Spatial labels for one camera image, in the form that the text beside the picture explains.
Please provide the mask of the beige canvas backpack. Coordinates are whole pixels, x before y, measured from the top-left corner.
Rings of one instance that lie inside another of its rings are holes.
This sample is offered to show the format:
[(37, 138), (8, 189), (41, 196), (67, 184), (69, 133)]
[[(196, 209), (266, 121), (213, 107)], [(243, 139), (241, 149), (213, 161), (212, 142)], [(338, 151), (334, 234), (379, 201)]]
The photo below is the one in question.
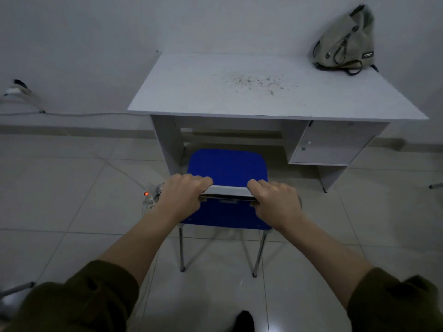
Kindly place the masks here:
[(361, 4), (341, 16), (319, 38), (312, 50), (312, 63), (322, 71), (343, 71), (356, 76), (375, 66), (374, 14)]

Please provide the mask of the white wall plug adapter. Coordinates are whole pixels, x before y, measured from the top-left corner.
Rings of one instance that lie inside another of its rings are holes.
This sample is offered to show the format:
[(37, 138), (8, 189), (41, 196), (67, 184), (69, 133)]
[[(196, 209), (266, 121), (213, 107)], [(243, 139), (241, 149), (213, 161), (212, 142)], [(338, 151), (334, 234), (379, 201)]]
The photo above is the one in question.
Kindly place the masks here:
[(13, 79), (12, 85), (7, 88), (3, 96), (29, 96), (31, 94), (31, 90), (29, 87), (19, 79)]

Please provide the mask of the scattered crumbs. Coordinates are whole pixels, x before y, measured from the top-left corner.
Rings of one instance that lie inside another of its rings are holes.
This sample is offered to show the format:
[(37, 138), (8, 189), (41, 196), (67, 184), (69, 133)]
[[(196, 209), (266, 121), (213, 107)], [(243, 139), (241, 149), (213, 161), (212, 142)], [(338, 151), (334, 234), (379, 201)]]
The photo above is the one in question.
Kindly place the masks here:
[(232, 73), (222, 78), (221, 86), (225, 94), (279, 96), (302, 88), (298, 83), (286, 79), (283, 74), (241, 74)]

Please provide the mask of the person's black shoe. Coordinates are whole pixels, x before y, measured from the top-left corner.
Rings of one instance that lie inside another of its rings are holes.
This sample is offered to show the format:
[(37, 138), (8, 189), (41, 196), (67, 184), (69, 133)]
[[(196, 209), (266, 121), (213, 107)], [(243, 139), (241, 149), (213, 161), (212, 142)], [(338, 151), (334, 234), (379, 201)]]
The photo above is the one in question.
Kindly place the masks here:
[(255, 332), (254, 320), (249, 311), (242, 310), (237, 315), (231, 332)]

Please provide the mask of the person's left hand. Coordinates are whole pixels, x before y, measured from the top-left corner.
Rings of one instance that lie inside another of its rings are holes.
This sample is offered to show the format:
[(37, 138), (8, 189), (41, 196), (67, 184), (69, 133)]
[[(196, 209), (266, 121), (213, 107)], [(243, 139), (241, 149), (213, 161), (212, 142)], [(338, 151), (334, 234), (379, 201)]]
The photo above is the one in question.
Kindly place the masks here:
[(164, 183), (154, 211), (177, 225), (200, 208), (200, 195), (212, 184), (210, 177), (174, 174)]

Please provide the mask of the person's right hand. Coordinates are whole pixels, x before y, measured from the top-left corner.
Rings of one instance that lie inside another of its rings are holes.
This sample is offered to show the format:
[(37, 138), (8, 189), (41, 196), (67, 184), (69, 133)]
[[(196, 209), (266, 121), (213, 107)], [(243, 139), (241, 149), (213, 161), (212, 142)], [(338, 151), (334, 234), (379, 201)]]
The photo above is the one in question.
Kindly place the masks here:
[(247, 188), (256, 201), (251, 203), (256, 215), (279, 232), (291, 228), (304, 219), (296, 188), (276, 181), (251, 179)]

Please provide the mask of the blue chair with metal legs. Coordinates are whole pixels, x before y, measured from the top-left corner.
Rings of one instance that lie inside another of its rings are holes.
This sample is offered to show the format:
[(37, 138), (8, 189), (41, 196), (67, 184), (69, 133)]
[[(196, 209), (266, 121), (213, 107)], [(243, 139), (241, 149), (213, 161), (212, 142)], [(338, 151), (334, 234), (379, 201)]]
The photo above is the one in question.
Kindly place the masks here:
[(183, 227), (185, 224), (262, 230), (257, 259), (252, 271), (257, 277), (263, 250), (272, 228), (260, 220), (250, 206), (256, 202), (247, 188), (251, 179), (268, 180), (268, 171), (263, 157), (257, 153), (240, 150), (206, 149), (194, 152), (189, 160), (187, 173), (210, 177), (213, 184), (202, 193), (207, 200), (193, 215), (180, 222), (180, 271), (185, 271)]

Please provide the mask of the person's left forearm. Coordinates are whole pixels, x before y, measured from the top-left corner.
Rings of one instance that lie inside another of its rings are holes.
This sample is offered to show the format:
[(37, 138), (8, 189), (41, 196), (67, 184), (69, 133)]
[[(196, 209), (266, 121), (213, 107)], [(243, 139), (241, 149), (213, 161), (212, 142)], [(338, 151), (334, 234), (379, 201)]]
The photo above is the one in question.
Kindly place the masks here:
[(3, 332), (126, 332), (157, 251), (186, 216), (155, 208), (63, 283), (39, 284)]

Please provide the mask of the white desk with cabinet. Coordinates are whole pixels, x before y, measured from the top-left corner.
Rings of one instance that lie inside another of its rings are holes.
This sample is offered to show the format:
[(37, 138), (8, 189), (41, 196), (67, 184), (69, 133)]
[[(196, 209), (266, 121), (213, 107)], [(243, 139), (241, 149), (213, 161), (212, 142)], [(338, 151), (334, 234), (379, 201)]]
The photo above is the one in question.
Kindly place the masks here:
[[(279, 96), (224, 93), (232, 74), (280, 75), (302, 86)], [(303, 56), (162, 54), (132, 99), (128, 112), (151, 119), (170, 174), (180, 172), (185, 140), (179, 119), (211, 128), (264, 121), (278, 127), (290, 165), (316, 166), (327, 192), (353, 160), (391, 122), (428, 117), (370, 68), (357, 76), (320, 71)]]

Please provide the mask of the person's right forearm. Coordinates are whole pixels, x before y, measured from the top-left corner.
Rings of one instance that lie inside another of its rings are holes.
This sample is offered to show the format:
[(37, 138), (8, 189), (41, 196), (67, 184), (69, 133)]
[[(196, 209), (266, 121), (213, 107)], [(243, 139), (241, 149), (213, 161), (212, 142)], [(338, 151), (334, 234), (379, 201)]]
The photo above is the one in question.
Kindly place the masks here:
[(312, 263), (347, 312), (352, 332), (443, 332), (437, 287), (421, 275), (399, 280), (304, 217), (275, 228)]

